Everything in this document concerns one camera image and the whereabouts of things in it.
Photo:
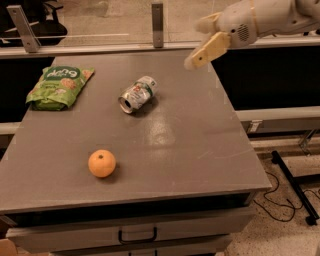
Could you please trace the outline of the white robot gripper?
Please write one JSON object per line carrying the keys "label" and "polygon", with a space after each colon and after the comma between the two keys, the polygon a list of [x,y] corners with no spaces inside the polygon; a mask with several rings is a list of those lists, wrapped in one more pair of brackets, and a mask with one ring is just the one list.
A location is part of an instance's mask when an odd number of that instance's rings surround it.
{"label": "white robot gripper", "polygon": [[198,69],[224,55],[229,47],[245,47],[258,38],[304,33],[319,26],[320,0],[241,0],[196,22],[197,32],[215,34],[190,53],[184,67]]}

